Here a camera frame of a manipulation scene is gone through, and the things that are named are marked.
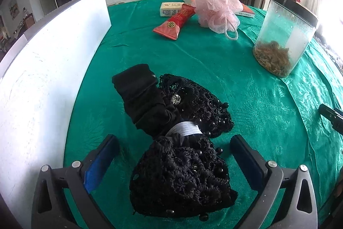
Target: soap bar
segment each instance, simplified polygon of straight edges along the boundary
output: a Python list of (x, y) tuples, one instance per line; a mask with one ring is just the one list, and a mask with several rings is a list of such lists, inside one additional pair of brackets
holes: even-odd
[(163, 2), (159, 9), (161, 17), (171, 17), (181, 10), (183, 2)]

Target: black lace fabric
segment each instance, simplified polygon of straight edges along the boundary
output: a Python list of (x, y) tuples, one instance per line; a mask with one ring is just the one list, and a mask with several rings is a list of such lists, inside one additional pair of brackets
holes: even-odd
[(230, 113), (223, 103), (209, 90), (184, 77), (171, 74), (160, 76), (159, 88), (167, 99), (178, 94), (181, 102), (176, 104), (183, 119), (201, 119), (201, 132), (209, 131), (211, 138), (218, 137), (223, 132), (229, 132), (234, 127)]
[(225, 161), (205, 136), (161, 136), (143, 154), (130, 180), (130, 200), (145, 216), (192, 217), (232, 206)]

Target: silver screw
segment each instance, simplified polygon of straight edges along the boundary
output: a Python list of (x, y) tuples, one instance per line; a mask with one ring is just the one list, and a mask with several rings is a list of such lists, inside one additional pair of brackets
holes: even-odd
[(275, 167), (277, 166), (277, 163), (276, 163), (275, 161), (273, 161), (273, 160), (269, 160), (269, 161), (268, 161), (268, 165), (269, 165), (270, 167), (272, 167), (272, 168), (275, 168)]
[(76, 161), (74, 161), (74, 162), (71, 164), (71, 166), (74, 167), (74, 168), (78, 168), (78, 167), (81, 166), (81, 162), (78, 161), (78, 160), (76, 160)]
[(304, 164), (301, 164), (300, 165), (300, 169), (303, 171), (303, 172), (306, 172), (308, 170), (307, 166), (304, 165)]
[(49, 170), (49, 166), (48, 165), (44, 165), (41, 169), (43, 172), (46, 172)]

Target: green tablecloth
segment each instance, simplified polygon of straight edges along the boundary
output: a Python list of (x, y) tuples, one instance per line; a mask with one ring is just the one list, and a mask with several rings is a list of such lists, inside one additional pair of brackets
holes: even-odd
[[(65, 166), (82, 160), (107, 134), (115, 134), (121, 144), (120, 155), (92, 195), (117, 229), (232, 228), (256, 196), (228, 153), (230, 138), (241, 134), (266, 160), (288, 168), (306, 164), (320, 208), (343, 164), (342, 138), (317, 111), (321, 103), (343, 106), (343, 78), (327, 54), (312, 40), (291, 75), (280, 79), (263, 69), (252, 54), (264, 11), (254, 9), (253, 19), (239, 17), (237, 41), (201, 28), (196, 15), (173, 41), (152, 32), (166, 20), (159, 15), (162, 1), (171, 0), (143, 0), (108, 8), (112, 27), (95, 53), (76, 98), (66, 139)], [(130, 175), (152, 140), (136, 130), (125, 114), (111, 77), (138, 63), (147, 63), (157, 77), (171, 73), (192, 79), (229, 103), (235, 127), (213, 142), (224, 149), (222, 157), (229, 166), (231, 186), (238, 191), (238, 199), (233, 207), (211, 213), (205, 223), (197, 217), (132, 215)], [(79, 225), (86, 228), (75, 206), (72, 211)], [(325, 209), (320, 211), (320, 218), (326, 213)]]

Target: plastic jar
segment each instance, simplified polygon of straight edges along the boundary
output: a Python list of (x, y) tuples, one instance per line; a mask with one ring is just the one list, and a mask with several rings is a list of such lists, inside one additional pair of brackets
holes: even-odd
[(270, 73), (287, 77), (317, 27), (317, 16), (295, 0), (271, 0), (253, 47), (254, 57)]

